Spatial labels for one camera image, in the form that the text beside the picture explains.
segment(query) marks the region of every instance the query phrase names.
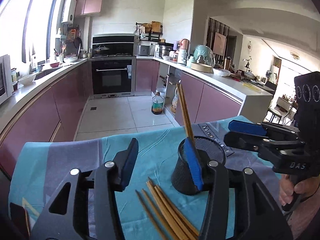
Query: human hand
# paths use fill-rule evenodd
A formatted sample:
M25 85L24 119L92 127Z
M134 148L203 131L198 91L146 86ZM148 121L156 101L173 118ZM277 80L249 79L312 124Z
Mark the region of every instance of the human hand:
M279 181L280 192L279 201L282 206L290 204L293 200L293 192L297 194L303 194L303 198L312 196L318 189L320 183L320 176L309 178L299 182L297 185L289 179L289 175L281 174L281 180Z

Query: black mesh cup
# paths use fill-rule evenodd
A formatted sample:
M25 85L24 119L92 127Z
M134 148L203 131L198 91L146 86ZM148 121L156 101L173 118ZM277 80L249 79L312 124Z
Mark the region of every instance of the black mesh cup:
M200 161L216 160L223 165L226 162L226 155L222 147L215 141L206 137L195 137L195 145L198 150ZM193 183L187 157L184 152L184 140L179 144L178 161L171 175L173 187L184 195L196 195L199 193L198 188Z

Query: metal pivot bolt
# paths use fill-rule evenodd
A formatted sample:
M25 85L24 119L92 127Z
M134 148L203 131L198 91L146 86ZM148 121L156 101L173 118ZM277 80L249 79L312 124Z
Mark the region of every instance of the metal pivot bolt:
M245 168L245 169L244 169L244 173L245 173L245 174L248 174L248 175L251 175L251 174L253 173L253 170L250 169L250 168Z
M77 175L79 173L79 169L72 169L71 171L70 171L70 174L71 175Z
M209 166L211 166L211 167L217 167L218 164L219 163L217 161L209 161Z
M114 165L115 165L115 163L112 162L112 161L106 162L106 163L104 164L104 166L107 167L107 168L111 168L111 167L113 167Z

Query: white tile floor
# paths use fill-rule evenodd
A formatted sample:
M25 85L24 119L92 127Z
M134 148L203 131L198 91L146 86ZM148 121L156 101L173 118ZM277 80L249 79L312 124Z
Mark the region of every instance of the white tile floor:
M151 112L151 96L92 99L82 117L76 141L146 131L174 125L162 113Z

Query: bottle label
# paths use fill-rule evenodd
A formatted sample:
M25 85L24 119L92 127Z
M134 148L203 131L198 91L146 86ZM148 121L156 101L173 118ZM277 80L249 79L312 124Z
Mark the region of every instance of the bottle label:
M152 103L152 110L154 112L161 112L163 108L163 103Z

